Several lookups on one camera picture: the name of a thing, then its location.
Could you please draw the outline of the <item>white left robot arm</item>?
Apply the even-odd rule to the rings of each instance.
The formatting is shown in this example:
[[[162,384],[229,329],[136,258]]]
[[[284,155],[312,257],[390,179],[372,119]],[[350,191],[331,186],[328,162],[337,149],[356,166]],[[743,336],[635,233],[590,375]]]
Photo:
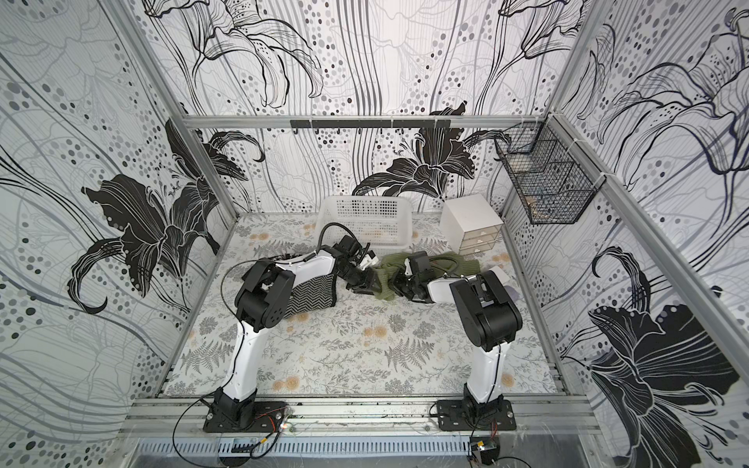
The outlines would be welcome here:
[[[305,255],[277,255],[255,261],[243,275],[234,300],[237,340],[226,383],[217,400],[245,404],[257,394],[259,360],[269,331],[282,320],[337,304],[337,279],[360,286],[376,264],[372,246],[346,234]]]

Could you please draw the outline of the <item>green knitted scarf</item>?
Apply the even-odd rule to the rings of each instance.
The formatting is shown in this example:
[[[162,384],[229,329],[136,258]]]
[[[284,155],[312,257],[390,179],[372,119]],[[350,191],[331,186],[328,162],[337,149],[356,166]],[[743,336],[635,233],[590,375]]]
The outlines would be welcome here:
[[[428,255],[438,278],[460,278],[481,272],[481,265],[476,259],[466,259],[458,253],[439,253]]]
[[[396,285],[396,278],[405,274],[406,260],[409,255],[409,253],[391,253],[383,257],[374,267],[374,273],[380,284],[380,290],[374,293],[377,300],[390,301],[403,298],[402,288]]]

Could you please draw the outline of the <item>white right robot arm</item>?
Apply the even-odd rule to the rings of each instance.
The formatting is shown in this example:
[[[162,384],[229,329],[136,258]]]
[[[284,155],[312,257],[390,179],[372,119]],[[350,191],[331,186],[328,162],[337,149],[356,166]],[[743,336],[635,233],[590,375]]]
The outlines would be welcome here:
[[[387,280],[396,296],[456,308],[474,346],[464,398],[476,409],[502,401],[506,354],[524,326],[508,290],[509,281],[510,276],[498,266],[483,270],[478,261],[457,253],[431,257],[425,252],[408,255]]]

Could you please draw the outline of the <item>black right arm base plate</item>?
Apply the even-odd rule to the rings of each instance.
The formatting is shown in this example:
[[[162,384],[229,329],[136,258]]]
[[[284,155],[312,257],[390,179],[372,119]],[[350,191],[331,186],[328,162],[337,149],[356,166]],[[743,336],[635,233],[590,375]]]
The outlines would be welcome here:
[[[460,399],[438,400],[434,404],[439,428],[444,432],[514,431],[517,429],[513,407],[501,394],[488,403],[480,403],[464,385]]]

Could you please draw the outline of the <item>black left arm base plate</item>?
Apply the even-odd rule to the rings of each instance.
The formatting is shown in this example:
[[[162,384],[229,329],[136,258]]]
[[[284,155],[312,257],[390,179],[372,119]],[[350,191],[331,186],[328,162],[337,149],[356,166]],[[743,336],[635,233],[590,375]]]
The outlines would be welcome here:
[[[244,400],[218,389],[209,405],[203,430],[206,433],[275,433],[286,416],[283,401],[258,401],[257,391]]]

